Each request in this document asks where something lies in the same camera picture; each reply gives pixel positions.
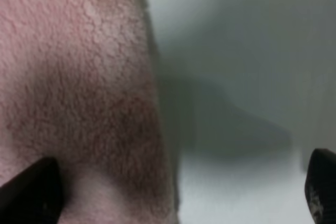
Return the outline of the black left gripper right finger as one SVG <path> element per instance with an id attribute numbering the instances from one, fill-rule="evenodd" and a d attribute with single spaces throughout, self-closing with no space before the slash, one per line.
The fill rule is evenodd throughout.
<path id="1" fill-rule="evenodd" d="M 305 197 L 314 223 L 335 224 L 335 153 L 316 148 L 310 157 Z"/>

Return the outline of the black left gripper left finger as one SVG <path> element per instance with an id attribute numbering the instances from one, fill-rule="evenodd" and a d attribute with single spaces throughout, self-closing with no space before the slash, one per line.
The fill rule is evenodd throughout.
<path id="1" fill-rule="evenodd" d="M 1 186 L 1 223 L 56 224 L 63 209 L 57 160 L 45 157 Z"/>

